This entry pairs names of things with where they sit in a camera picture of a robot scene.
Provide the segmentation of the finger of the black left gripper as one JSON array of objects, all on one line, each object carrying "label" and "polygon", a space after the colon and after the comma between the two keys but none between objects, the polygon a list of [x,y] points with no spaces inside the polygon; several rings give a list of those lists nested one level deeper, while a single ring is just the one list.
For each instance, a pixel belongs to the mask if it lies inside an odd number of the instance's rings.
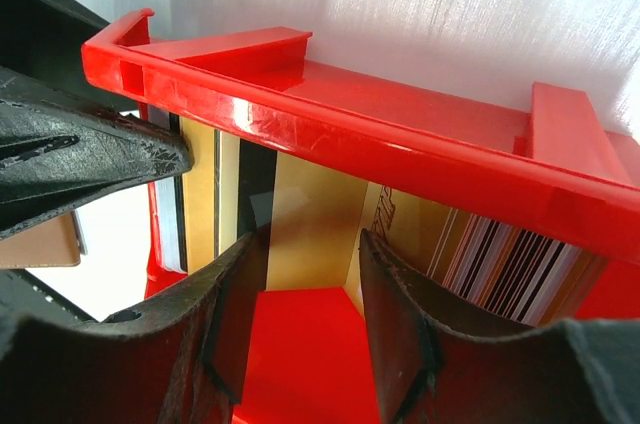
[{"label": "finger of the black left gripper", "polygon": [[192,166],[179,134],[2,69],[2,238]]},{"label": "finger of the black left gripper", "polygon": [[108,24],[76,0],[1,0],[1,66],[117,112],[135,101],[92,86],[82,45]]}]

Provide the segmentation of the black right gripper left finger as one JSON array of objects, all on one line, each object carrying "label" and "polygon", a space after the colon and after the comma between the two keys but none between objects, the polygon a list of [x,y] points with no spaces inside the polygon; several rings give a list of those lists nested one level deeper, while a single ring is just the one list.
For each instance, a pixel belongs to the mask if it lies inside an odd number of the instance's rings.
[{"label": "black right gripper left finger", "polygon": [[102,322],[1,312],[5,423],[228,423],[242,399],[268,236]]}]

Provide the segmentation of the brown leather card holder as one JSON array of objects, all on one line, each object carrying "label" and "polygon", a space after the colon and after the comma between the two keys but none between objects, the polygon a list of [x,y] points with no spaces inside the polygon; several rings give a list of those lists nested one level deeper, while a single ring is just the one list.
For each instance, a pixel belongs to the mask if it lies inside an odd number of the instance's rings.
[{"label": "brown leather card holder", "polygon": [[77,213],[47,220],[1,240],[1,269],[74,267],[85,252]]}]

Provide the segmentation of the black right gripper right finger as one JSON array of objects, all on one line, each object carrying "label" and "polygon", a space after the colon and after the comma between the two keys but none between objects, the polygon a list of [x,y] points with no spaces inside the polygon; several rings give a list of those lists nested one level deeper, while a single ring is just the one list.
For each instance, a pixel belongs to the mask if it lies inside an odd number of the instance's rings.
[{"label": "black right gripper right finger", "polygon": [[639,324],[534,328],[486,311],[360,235],[364,315],[385,423],[635,423]]}]

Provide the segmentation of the red plastic bin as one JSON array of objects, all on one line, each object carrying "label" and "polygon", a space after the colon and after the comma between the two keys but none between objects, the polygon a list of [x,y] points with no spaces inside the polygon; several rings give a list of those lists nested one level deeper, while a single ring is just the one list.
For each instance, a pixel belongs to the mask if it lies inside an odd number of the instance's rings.
[{"label": "red plastic bin", "polygon": [[[639,146],[586,93],[535,83],[518,111],[311,61],[309,34],[182,41],[131,12],[82,48],[88,81],[262,147],[601,256],[575,320],[639,324]],[[385,423],[363,303],[341,287],[258,295],[237,423]]]}]

